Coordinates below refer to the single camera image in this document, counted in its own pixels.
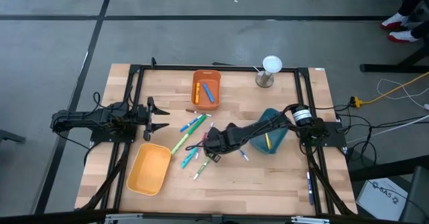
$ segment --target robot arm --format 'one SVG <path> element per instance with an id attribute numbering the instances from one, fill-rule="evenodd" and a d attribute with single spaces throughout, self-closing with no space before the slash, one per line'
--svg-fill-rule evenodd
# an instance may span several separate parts
<path id="1" fill-rule="evenodd" d="M 296 125 L 286 117 L 287 111 L 292 111 Z M 230 123 L 223 131 L 213 127 L 207 138 L 196 147 L 203 147 L 206 156 L 218 162 L 220 154 L 238 150 L 249 139 L 283 127 L 299 133 L 302 142 L 309 146 L 317 146 L 329 136 L 321 118 L 311 116 L 307 106 L 294 104 L 287 106 L 277 116 L 245 127 L 237 127 L 234 123 Z"/>
<path id="2" fill-rule="evenodd" d="M 165 127 L 168 123 L 152 123 L 151 115 L 169 115 L 169 113 L 158 109 L 152 97 L 147 98 L 147 107 L 137 105 L 129 110 L 125 102 L 113 103 L 108 107 L 101 107 L 88 112 L 69 112 L 61 110 L 52 116 L 51 129 L 56 133 L 68 131 L 75 127 L 85 127 L 99 133 L 108 135 L 107 139 L 115 137 L 135 137 L 137 125 L 144 125 L 143 138 L 150 140 L 150 133 Z"/>

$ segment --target teal plastic container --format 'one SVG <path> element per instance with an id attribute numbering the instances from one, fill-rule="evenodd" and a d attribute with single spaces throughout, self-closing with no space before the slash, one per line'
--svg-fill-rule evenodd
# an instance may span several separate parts
<path id="1" fill-rule="evenodd" d="M 260 121 L 265 121 L 271 117 L 276 116 L 279 113 L 280 113 L 279 111 L 269 108 L 263 112 L 262 116 L 259 118 L 257 122 L 259 123 Z M 267 147 L 265 134 L 251 138 L 249 142 L 253 147 L 255 147 L 257 150 L 259 150 L 264 154 L 275 154 L 275 151 L 282 143 L 284 136 L 286 136 L 287 132 L 288 132 L 287 128 L 281 128 L 281 129 L 273 130 L 268 133 L 269 140 L 271 140 L 270 150 Z"/>

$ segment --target yellow bowl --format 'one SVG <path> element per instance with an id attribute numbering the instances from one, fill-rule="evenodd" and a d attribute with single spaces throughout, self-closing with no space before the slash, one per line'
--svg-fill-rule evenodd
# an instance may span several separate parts
<path id="1" fill-rule="evenodd" d="M 129 173 L 127 187 L 135 192 L 153 196 L 158 194 L 171 159 L 168 148 L 156 144 L 142 144 Z"/>

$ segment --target concrete floor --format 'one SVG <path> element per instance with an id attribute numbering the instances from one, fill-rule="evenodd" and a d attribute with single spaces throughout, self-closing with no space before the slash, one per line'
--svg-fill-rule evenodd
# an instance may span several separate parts
<path id="1" fill-rule="evenodd" d="M 102 3 L 0 0 L 0 14 L 98 15 Z M 107 15 L 391 15 L 400 4 L 401 0 L 111 0 Z M 27 137 L 24 145 L 0 144 L 0 216 L 32 212 L 56 139 L 50 118 L 67 108 L 94 26 L 95 21 L 0 21 L 0 129 Z M 112 63 L 149 63 L 152 56 L 159 64 L 258 65 L 275 54 L 284 66 L 325 68 L 335 104 L 346 103 L 351 95 L 372 99 L 379 79 L 406 82 L 416 77 L 359 71 L 362 63 L 395 64 L 422 45 L 394 44 L 386 35 L 376 21 L 105 21 L 78 110 L 93 108 L 92 93 L 103 92 Z M 382 89 L 392 87 L 386 84 Z M 427 87 L 425 79 L 408 89 L 413 94 Z M 429 103 L 429 96 L 415 100 Z M 377 124 L 427 111 L 409 99 L 384 99 L 353 113 Z M 426 130 L 415 125 L 374 137 L 378 162 L 427 154 Z M 366 129 L 356 127 L 347 139 L 366 134 Z M 89 135 L 80 129 L 69 137 L 87 144 Z M 47 212 L 72 210 L 84 153 L 67 144 Z M 372 158 L 370 151 L 365 155 Z"/>

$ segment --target red sneaker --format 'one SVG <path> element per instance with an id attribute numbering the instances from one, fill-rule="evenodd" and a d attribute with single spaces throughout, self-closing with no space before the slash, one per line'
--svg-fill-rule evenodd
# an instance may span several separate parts
<path id="1" fill-rule="evenodd" d="M 391 32 L 387 36 L 387 39 L 395 43 L 408 43 L 415 42 L 418 40 L 411 35 L 411 30 L 404 32 Z"/>
<path id="2" fill-rule="evenodd" d="M 399 13 L 395 13 L 394 16 L 381 23 L 380 27 L 384 30 L 394 30 L 401 27 L 401 25 L 403 25 L 407 21 L 408 16 L 402 16 Z"/>

